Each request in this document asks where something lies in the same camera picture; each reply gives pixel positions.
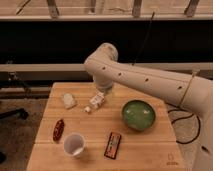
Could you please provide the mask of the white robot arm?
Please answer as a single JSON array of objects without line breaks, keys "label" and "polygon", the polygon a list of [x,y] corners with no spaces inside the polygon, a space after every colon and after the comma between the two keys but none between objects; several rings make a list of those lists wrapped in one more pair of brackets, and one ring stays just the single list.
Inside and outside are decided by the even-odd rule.
[{"label": "white robot arm", "polygon": [[118,51],[101,44],[85,62],[99,91],[117,82],[190,111],[202,119],[192,171],[213,171],[213,81],[195,75],[118,63]]}]

